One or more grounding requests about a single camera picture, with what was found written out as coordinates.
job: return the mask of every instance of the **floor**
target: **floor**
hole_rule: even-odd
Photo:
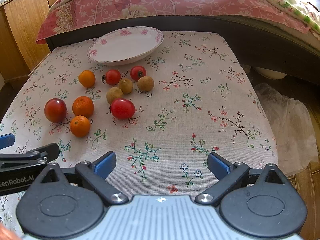
[[[320,150],[320,86],[301,79],[286,76],[281,80],[267,79],[254,69],[247,74],[253,87],[260,83],[267,83],[281,94],[295,98],[304,103],[309,110],[317,138],[318,151]],[[5,116],[17,92],[9,83],[0,90],[0,120]],[[304,240],[320,238],[320,163],[311,163],[308,168],[289,177],[292,185],[297,189],[308,208],[308,217],[300,235]]]

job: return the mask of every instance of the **clear plastic bag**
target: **clear plastic bag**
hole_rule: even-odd
[[[276,138],[279,168],[290,176],[318,162],[316,136],[305,105],[268,84],[254,88]]]

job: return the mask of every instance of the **small orange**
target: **small orange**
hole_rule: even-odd
[[[79,82],[85,88],[90,88],[96,82],[96,77],[94,76],[92,71],[84,70],[79,75]]]
[[[77,115],[83,115],[89,118],[93,114],[94,106],[89,97],[78,97],[72,105],[72,112]]]
[[[83,137],[90,131],[90,126],[88,118],[78,115],[71,120],[69,128],[74,136]]]

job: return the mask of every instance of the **floral plate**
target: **floral plate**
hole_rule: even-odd
[[[110,66],[125,65],[151,54],[163,41],[163,33],[151,27],[129,27],[98,38],[87,51],[89,59]]]

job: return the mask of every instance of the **dark wooden bed frame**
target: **dark wooden bed frame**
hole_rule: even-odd
[[[98,38],[130,26],[150,26],[161,31],[215,32],[227,41],[240,64],[276,70],[320,85],[320,52],[292,42],[283,35],[219,17],[152,16],[123,19],[60,33],[47,38],[47,44],[53,51],[60,46]]]

